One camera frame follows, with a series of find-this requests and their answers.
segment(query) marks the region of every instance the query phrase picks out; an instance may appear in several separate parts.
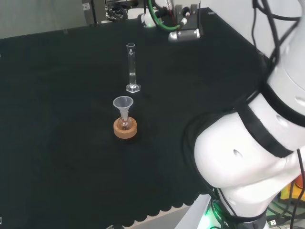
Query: glassware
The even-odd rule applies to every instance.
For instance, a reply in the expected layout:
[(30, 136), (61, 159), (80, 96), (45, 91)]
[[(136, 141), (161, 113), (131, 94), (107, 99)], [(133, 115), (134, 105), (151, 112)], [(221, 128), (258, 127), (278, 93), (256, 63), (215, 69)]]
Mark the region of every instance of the glassware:
[(117, 123), (120, 130), (130, 130), (132, 128), (132, 120), (128, 117), (128, 110), (132, 104), (133, 99), (128, 96), (120, 96), (113, 101), (113, 105), (121, 112), (121, 117)]
[(126, 85), (126, 91), (130, 93), (138, 92), (141, 86), (137, 84), (137, 76), (135, 71), (135, 44), (128, 43), (126, 45), (129, 67), (129, 84)]

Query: glass graduated cylinder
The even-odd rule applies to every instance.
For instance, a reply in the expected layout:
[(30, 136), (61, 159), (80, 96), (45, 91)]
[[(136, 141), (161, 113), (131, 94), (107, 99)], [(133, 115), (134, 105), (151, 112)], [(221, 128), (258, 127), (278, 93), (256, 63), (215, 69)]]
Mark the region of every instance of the glass graduated cylinder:
[(128, 43), (126, 45), (128, 55), (128, 69), (129, 69), (129, 84), (126, 85), (128, 92), (134, 93), (140, 90), (140, 85), (137, 84), (136, 68), (135, 68), (135, 44)]

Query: table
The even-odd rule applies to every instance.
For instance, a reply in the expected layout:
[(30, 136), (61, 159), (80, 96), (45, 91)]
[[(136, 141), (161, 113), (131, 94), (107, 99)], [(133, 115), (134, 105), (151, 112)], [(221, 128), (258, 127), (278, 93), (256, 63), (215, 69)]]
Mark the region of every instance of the table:
[[(233, 106), (262, 80), (253, 46), (202, 9), (204, 36), (169, 43), (137, 20), (0, 41), (0, 173), (6, 229), (102, 229), (191, 205), (204, 186), (184, 163), (187, 122)], [(136, 44), (130, 116), (115, 137), (125, 45)]]

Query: yellow object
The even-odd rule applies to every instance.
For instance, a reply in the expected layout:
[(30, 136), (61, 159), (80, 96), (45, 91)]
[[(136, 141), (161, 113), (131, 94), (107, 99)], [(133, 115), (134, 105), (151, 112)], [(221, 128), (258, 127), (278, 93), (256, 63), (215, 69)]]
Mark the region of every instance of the yellow object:
[[(281, 200), (289, 200), (289, 193), (290, 193), (290, 186), (291, 184), (287, 185), (283, 190), (281, 191)], [(302, 189), (298, 188), (295, 184), (292, 191), (292, 199), (298, 199), (299, 195), (301, 194)], [(301, 198), (302, 201), (305, 202), (305, 194)]]

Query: green cable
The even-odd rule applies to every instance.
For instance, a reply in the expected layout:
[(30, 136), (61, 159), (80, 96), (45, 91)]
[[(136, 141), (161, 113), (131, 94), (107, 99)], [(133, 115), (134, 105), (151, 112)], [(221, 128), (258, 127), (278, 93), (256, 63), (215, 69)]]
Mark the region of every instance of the green cable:
[(151, 16), (153, 17), (154, 21), (163, 29), (168, 31), (175, 31), (180, 28), (180, 25), (177, 25), (175, 27), (168, 27), (166, 25), (163, 25), (163, 23), (160, 23), (159, 19), (157, 18), (156, 14), (153, 12), (153, 5), (152, 0), (148, 0), (148, 8), (150, 9)]

